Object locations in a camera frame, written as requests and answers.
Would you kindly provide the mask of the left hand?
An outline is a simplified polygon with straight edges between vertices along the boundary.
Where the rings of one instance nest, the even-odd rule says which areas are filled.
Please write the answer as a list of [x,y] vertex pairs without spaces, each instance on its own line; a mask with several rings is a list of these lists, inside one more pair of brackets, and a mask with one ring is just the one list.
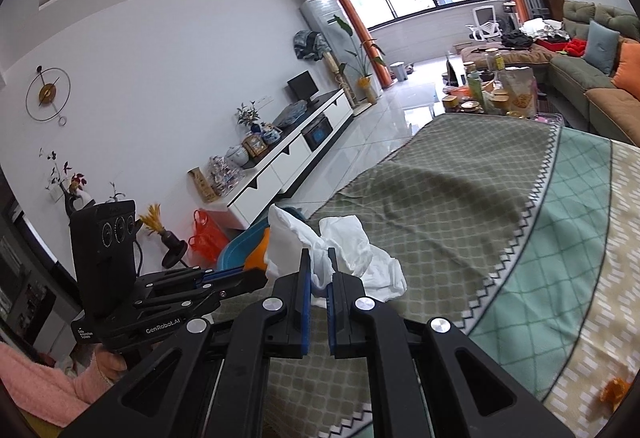
[[98,371],[112,383],[117,383],[128,371],[125,359],[102,345],[93,348],[92,361]]

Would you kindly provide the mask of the pink sleeved left forearm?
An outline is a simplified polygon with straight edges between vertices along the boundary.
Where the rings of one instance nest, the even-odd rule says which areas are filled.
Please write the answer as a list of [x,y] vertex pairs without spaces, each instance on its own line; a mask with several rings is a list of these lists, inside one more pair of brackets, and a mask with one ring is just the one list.
[[96,358],[84,372],[71,377],[32,362],[5,343],[1,344],[1,380],[21,410],[58,427],[70,424],[114,385]]

